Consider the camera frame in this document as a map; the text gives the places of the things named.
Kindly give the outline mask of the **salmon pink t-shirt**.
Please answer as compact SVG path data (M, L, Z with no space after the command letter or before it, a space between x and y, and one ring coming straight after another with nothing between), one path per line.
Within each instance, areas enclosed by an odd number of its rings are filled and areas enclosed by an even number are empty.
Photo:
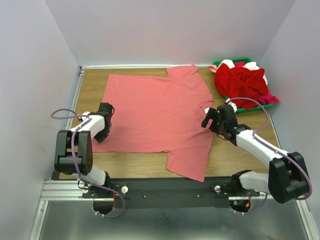
M213 96L194 65L166 70L167 77L110 74L102 101L115 112L96 153L167 153L166 168L203 182L213 133L201 126Z

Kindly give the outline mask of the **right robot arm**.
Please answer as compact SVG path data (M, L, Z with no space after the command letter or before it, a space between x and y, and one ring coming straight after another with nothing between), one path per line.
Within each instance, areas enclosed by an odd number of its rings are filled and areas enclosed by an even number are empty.
M239 124L232 106L225 104L209 108L201 123L213 133L222 135L268 167L268 173L243 170L231 177L230 191L241 196L247 190L271 195L278 203L304 200L312 192L311 180L304 157L298 152L287 152L267 142L245 124Z

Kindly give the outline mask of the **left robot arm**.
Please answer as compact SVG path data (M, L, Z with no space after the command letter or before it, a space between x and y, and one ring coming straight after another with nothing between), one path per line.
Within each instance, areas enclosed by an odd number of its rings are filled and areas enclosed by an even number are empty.
M111 129L111 119L115 108L109 103L100 103L98 111L86 111L77 114L75 111L62 108L54 111L51 118L62 120L57 113L67 111L68 119L77 119L79 124L67 130L60 130L56 136L54 169L56 172L77 177L77 182L84 194L98 198L112 198L111 178L106 171L94 164L93 144L99 144L108 137Z

